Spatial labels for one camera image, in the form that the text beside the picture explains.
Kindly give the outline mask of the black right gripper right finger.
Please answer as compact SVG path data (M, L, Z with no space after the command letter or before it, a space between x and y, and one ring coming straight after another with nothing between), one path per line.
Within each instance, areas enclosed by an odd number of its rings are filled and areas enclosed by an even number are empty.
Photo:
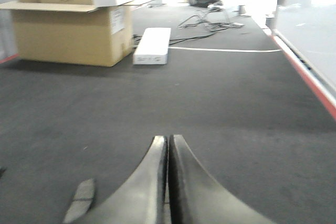
M172 223L272 223L224 188L198 161L182 135L169 138Z

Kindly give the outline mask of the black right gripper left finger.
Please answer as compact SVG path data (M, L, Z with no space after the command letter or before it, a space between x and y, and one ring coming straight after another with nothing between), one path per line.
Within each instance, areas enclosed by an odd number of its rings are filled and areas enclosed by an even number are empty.
M163 223L168 142L155 136L130 177L76 223Z

